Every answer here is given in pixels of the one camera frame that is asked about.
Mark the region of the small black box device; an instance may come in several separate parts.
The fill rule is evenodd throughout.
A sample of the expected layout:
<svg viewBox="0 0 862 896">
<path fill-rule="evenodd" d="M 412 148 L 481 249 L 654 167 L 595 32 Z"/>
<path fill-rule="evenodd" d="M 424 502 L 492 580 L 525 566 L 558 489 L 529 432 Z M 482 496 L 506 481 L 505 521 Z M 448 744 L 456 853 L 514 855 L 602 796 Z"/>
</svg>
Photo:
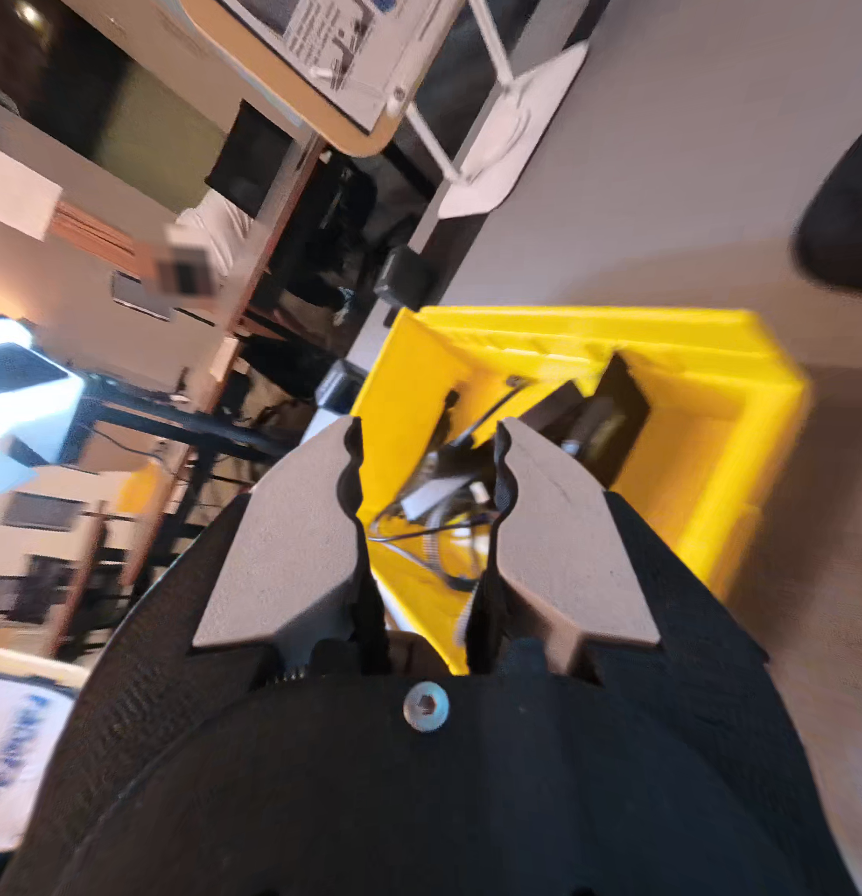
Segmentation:
<svg viewBox="0 0 862 896">
<path fill-rule="evenodd" d="M 397 245 L 381 264 L 373 293 L 391 308 L 418 312 L 430 304 L 437 281 L 433 265 L 408 245 Z"/>
<path fill-rule="evenodd" d="M 322 378 L 315 393 L 317 409 L 337 416 L 347 416 L 362 390 L 367 371 L 347 359 L 337 359 Z"/>
</svg>

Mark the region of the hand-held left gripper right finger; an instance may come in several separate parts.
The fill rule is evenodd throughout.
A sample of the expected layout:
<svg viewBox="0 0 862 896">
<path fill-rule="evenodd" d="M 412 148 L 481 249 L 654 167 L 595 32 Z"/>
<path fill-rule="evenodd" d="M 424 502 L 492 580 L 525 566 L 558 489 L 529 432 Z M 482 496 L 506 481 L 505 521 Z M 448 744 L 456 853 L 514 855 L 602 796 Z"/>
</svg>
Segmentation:
<svg viewBox="0 0 862 896">
<path fill-rule="evenodd" d="M 658 648 L 659 627 L 604 488 L 519 419 L 500 422 L 496 448 L 506 506 L 490 559 L 509 636 L 537 640 L 557 675 L 577 671 L 593 644 Z"/>
</svg>

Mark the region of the wooden backing board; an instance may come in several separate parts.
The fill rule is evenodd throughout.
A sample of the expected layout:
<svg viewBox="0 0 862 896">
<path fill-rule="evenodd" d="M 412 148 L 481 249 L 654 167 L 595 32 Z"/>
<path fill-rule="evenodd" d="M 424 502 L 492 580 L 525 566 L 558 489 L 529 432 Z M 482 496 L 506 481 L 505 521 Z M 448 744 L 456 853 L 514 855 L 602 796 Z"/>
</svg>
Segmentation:
<svg viewBox="0 0 862 896">
<path fill-rule="evenodd" d="M 335 111 L 330 102 L 302 80 L 291 67 L 275 57 L 220 2 L 222 1 L 180 2 L 182 16 L 186 23 L 211 42 L 238 73 L 252 84 L 258 85 L 271 102 L 302 119 L 336 150 L 356 158 L 379 154 L 392 141 L 405 115 L 404 107 L 414 99 L 431 63 L 465 6 L 463 2 L 461 11 L 420 83 L 406 98 L 399 111 L 392 116 L 382 115 L 372 132 L 362 133 L 341 113 Z"/>
</svg>

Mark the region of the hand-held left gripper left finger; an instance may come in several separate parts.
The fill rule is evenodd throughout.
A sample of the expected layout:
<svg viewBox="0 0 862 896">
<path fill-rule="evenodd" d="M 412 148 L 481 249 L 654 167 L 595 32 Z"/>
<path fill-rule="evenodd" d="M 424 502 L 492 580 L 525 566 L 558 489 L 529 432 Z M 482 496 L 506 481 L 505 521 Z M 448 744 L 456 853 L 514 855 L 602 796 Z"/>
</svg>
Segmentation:
<svg viewBox="0 0 862 896">
<path fill-rule="evenodd" d="M 198 650 L 262 645 L 285 671 L 324 640 L 375 650 L 375 585 L 358 510 L 361 421 L 341 417 L 281 459 L 246 509 L 193 635 Z"/>
</svg>

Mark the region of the white blue printed sheet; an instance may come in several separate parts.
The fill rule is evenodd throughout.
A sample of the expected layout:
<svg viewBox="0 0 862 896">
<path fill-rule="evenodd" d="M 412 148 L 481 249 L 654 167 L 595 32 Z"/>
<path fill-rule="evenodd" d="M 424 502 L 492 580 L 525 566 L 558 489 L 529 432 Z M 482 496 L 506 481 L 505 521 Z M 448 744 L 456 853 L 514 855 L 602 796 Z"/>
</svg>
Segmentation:
<svg viewBox="0 0 862 896">
<path fill-rule="evenodd" d="M 48 678 L 0 674 L 0 855 L 21 844 L 77 697 Z"/>
</svg>

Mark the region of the yellow plastic bin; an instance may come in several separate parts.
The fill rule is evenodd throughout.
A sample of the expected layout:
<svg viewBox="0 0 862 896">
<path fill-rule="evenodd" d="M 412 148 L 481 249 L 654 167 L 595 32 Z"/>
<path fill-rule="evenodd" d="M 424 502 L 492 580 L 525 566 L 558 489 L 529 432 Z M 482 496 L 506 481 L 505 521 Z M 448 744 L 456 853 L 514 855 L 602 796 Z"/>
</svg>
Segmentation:
<svg viewBox="0 0 862 896">
<path fill-rule="evenodd" d="M 448 391 L 471 422 L 512 376 L 533 380 L 481 426 L 567 380 L 592 392 L 622 355 L 649 402 L 616 493 L 723 599 L 806 416 L 805 376 L 746 311 L 425 308 L 402 312 L 355 404 L 368 524 L 420 458 Z"/>
</svg>

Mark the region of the black rectangular box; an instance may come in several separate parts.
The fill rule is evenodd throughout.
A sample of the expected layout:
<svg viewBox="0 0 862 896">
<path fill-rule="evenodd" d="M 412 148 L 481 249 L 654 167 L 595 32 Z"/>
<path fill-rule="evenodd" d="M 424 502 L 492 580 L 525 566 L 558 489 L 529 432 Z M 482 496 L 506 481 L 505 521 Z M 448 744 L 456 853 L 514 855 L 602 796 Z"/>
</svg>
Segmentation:
<svg viewBox="0 0 862 896">
<path fill-rule="evenodd" d="M 649 402 L 628 364 L 615 353 L 592 394 L 583 394 L 573 380 L 567 380 L 519 419 L 609 489 L 616 484 L 649 413 Z"/>
</svg>

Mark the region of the instruction sheet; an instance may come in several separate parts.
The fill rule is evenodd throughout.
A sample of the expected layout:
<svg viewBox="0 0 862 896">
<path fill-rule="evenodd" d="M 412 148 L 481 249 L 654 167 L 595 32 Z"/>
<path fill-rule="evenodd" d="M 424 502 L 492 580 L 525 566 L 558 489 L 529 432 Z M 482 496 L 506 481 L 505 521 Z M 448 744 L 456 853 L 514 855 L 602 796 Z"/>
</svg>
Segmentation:
<svg viewBox="0 0 862 896">
<path fill-rule="evenodd" d="M 420 83 L 464 3 L 222 1 L 236 20 L 362 133 Z"/>
</svg>

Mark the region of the black monitor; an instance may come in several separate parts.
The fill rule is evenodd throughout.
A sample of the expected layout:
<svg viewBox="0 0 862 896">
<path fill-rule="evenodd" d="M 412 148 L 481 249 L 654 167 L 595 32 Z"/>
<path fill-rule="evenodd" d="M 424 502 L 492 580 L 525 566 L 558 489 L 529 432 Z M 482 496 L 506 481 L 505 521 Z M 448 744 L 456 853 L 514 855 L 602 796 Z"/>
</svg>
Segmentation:
<svg viewBox="0 0 862 896">
<path fill-rule="evenodd" d="M 257 218 L 293 144 L 289 133 L 242 99 L 204 183 L 249 218 Z"/>
</svg>

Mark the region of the white stand base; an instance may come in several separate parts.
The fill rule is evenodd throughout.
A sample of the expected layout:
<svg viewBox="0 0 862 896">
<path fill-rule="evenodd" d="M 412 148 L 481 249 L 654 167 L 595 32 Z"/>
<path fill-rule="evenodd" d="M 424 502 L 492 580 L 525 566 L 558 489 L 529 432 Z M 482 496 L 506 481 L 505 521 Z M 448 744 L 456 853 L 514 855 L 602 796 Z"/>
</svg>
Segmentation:
<svg viewBox="0 0 862 896">
<path fill-rule="evenodd" d="M 443 150 L 414 101 L 404 107 L 406 119 L 448 183 L 438 208 L 440 219 L 488 214 L 504 203 L 589 52 L 589 42 L 583 40 L 517 75 L 488 3 L 470 1 L 469 5 L 499 91 L 462 163 L 457 165 Z"/>
</svg>

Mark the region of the led light panel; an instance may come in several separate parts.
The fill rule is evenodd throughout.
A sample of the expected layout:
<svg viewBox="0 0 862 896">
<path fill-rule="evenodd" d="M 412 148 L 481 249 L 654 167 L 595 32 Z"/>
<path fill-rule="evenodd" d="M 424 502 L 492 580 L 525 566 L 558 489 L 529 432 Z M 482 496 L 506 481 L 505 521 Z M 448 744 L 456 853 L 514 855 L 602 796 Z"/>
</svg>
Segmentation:
<svg viewBox="0 0 862 896">
<path fill-rule="evenodd" d="M 0 315 L 0 445 L 16 439 L 43 462 L 62 462 L 86 386 L 38 351 L 24 324 Z"/>
</svg>

